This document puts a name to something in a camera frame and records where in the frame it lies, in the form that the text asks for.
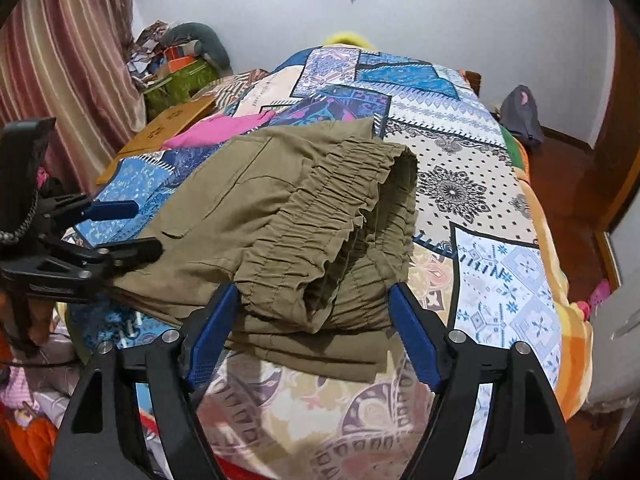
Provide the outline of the person's left hand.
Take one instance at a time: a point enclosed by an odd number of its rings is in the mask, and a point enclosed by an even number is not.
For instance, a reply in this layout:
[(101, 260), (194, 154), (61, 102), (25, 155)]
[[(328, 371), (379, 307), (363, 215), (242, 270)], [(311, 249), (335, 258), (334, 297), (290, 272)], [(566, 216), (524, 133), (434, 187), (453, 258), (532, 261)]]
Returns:
[[(51, 320), (55, 302), (47, 299), (30, 298), (28, 306), (14, 307), (12, 299), (4, 289), (1, 291), (1, 324), (6, 332), (16, 340), (29, 340), (37, 346), (49, 339)], [(26, 334), (20, 335), (17, 313), (26, 315)]]

